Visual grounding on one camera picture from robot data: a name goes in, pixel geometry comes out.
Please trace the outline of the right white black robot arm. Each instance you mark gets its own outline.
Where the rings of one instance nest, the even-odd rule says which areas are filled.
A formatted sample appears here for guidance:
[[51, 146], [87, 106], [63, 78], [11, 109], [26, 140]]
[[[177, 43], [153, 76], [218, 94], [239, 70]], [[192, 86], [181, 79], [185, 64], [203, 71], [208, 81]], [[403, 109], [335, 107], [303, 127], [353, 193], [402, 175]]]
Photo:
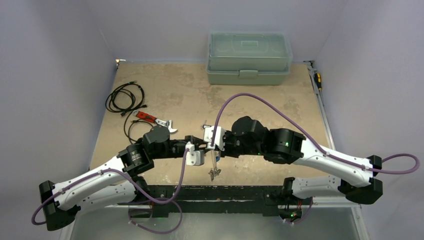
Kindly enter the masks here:
[[382, 167], [376, 155], [360, 158], [315, 145], [303, 134], [287, 128], [268, 129], [249, 116], [239, 118], [231, 130], [219, 129], [214, 144], [222, 157], [262, 156], [280, 165], [298, 165], [324, 172], [325, 176], [287, 177], [280, 196], [288, 204], [310, 197], [339, 197], [363, 205], [383, 195], [383, 183], [370, 168]]

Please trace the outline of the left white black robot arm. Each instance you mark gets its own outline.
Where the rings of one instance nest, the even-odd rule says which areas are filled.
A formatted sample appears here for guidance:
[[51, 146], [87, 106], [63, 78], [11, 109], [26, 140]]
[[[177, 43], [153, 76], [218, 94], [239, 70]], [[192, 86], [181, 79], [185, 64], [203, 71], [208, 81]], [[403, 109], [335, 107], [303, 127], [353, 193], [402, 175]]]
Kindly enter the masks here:
[[59, 183], [42, 182], [39, 185], [41, 205], [33, 213], [31, 222], [56, 231], [73, 223], [78, 214], [109, 205], [171, 203], [182, 187], [182, 179], [171, 197], [155, 196], [141, 174], [153, 169], [157, 159], [181, 158], [182, 178], [186, 165], [203, 164], [205, 152], [213, 146], [212, 139], [213, 128], [208, 125], [202, 138], [187, 135], [183, 139], [171, 139], [168, 129], [155, 126], [116, 156], [80, 176]]

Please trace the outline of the keyring with keys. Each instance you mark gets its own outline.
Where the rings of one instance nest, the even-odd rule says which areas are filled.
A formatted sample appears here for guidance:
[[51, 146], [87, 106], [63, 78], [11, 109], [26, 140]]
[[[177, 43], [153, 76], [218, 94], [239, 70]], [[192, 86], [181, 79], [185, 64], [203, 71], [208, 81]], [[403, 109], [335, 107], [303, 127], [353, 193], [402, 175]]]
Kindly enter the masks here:
[[210, 179], [213, 182], [214, 179], [220, 175], [221, 170], [218, 168], [218, 161], [221, 159], [221, 155], [219, 151], [211, 150], [210, 151], [212, 167], [209, 171]]

